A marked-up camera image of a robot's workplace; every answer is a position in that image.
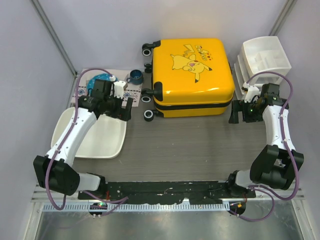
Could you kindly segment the yellow Pikachu hard suitcase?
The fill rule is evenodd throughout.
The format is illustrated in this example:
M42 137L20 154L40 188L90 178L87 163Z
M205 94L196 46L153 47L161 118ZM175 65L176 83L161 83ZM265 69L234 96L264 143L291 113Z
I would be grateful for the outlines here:
M161 39L144 43L141 53L151 86L140 100L153 102L143 118L180 118L223 114L233 100L235 84L223 42L218 38Z

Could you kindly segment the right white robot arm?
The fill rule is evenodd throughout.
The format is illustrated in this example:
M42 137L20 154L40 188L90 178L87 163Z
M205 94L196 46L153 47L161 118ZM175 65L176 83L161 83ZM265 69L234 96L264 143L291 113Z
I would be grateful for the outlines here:
M239 123L238 113L246 123L264 122L266 145L249 170L229 175L226 193L236 198L247 193L250 186L287 190L304 163L304 155L296 151L290 137L288 101L280 97L280 87L274 83L264 84L261 89L247 83L242 87L245 97L232 101L228 122Z

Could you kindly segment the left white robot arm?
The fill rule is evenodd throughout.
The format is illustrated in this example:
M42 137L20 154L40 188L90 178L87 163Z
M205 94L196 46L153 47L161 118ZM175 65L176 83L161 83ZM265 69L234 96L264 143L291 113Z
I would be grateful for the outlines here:
M96 80L90 96L77 100L66 128L45 154L36 156L33 167L40 187L67 196L89 191L100 200L107 192L105 178L94 173L78 173L73 163L79 149L91 157L115 158L121 151L133 99L122 107L127 82Z

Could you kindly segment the patterned white placemat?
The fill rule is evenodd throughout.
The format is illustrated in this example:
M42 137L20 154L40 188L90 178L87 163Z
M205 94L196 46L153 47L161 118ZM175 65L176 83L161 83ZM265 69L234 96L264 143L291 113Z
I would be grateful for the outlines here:
M129 76L130 70L119 70L119 69L106 69L106 71L110 72L111 74L115 75L117 80L119 81L126 81L126 78ZM101 70L91 70L86 72L80 79L79 87L78 87L78 96L86 95L87 94L87 81L90 80L92 77L104 74L104 71ZM142 84L140 85L133 85L127 83L127 88L124 92L124 99L131 97L133 98L132 107L137 107L139 105L139 99L141 95Z

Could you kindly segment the dark blue ceramic cup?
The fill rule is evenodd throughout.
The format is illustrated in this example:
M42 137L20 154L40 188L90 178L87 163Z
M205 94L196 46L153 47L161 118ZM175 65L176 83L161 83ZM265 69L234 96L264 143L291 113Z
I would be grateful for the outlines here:
M128 77L126 78L126 82L133 85L141 85L143 81L144 81L143 73L138 69L132 70L129 73Z

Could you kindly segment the blue polka dot plate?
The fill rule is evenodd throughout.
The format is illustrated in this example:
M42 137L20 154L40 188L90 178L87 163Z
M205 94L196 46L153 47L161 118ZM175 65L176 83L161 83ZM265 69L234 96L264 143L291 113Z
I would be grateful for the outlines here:
M95 81L96 81L96 80L109 81L109 80L110 80L110 77L111 77L111 75L108 74L108 73L101 73L101 74L98 74L98 75L92 77L90 80L88 80L88 81L86 82L87 93L88 93L88 94L91 93L91 91L92 91L93 88L94 88L94 84L95 84Z

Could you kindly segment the white square tray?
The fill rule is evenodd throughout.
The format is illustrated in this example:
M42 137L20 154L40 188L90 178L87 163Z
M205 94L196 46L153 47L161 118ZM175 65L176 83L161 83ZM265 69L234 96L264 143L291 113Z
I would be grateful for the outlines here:
M77 158L113 159L121 152L127 122L101 115L84 137Z

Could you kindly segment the white plastic drawer organizer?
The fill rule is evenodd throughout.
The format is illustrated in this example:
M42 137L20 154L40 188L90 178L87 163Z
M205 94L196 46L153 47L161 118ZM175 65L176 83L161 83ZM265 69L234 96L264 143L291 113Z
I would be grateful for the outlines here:
M269 72L286 76L292 66L277 36L261 36L247 40L242 44L233 68L235 95L237 99L243 100L245 98L243 84L253 75L266 72L256 76L249 83L258 89L267 83L279 85L283 79L277 75L269 74Z

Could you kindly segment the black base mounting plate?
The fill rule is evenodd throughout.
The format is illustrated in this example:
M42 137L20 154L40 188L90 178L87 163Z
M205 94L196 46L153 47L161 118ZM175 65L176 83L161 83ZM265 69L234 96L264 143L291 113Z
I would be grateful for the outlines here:
M110 203L124 198L131 205L174 205L188 199L192 205L220 204L222 199L253 199L254 191L231 187L223 181L108 182L96 191L80 192L79 200L99 198Z

